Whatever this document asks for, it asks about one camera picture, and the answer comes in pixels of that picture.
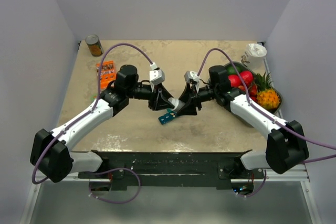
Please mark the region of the white vitamin pill bottle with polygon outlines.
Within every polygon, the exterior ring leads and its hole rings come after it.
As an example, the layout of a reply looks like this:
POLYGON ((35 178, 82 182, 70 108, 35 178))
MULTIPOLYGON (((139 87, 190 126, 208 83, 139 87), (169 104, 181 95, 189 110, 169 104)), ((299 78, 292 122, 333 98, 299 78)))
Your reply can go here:
POLYGON ((173 111, 178 112, 185 105, 185 103, 176 98, 169 98, 168 101, 173 105, 173 111))

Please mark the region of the teal weekly pill organizer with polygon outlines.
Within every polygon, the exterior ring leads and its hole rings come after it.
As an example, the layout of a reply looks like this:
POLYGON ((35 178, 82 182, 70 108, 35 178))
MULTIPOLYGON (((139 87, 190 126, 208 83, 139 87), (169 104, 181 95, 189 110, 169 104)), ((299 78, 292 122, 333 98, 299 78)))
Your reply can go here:
POLYGON ((172 109, 166 109, 166 113, 163 114, 162 116, 160 116, 160 117, 158 118, 158 120, 159 120, 159 122, 160 122, 161 125, 165 125, 165 124, 167 124, 167 123, 173 121, 173 120, 176 119, 176 118, 177 118, 177 112, 173 111, 172 109), (170 115, 170 112, 175 113, 176 117, 172 117, 172 116, 170 115))

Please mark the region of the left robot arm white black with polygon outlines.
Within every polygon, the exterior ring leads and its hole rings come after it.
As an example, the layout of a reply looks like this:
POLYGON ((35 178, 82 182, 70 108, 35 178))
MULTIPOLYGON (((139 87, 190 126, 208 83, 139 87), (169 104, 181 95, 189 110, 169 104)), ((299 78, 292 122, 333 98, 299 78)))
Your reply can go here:
POLYGON ((51 131, 38 131, 30 157, 33 172, 42 172, 54 183, 70 173, 88 172, 97 178, 105 177, 109 165, 97 152, 73 152, 73 148, 97 126, 121 112, 130 99, 147 100, 154 111, 173 106, 172 96, 162 84, 165 80, 162 69, 152 68, 148 85, 140 83, 138 78, 135 66, 123 65, 115 80, 84 111, 51 131))

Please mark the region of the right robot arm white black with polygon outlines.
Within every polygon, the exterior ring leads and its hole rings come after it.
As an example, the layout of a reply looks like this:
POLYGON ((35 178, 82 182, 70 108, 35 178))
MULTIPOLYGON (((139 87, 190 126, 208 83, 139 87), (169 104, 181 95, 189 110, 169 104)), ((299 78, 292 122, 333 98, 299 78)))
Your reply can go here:
POLYGON ((209 69, 209 83, 199 87, 200 77, 195 71, 184 75, 186 86, 175 106, 177 114, 196 115, 202 103, 215 100, 227 111, 254 127, 266 139, 264 151, 246 151, 234 165, 234 173, 246 178, 253 169, 272 169, 278 174, 303 163, 309 157, 303 128, 297 121, 287 122, 271 114, 256 102, 248 100, 246 93, 232 87, 224 66, 209 69))

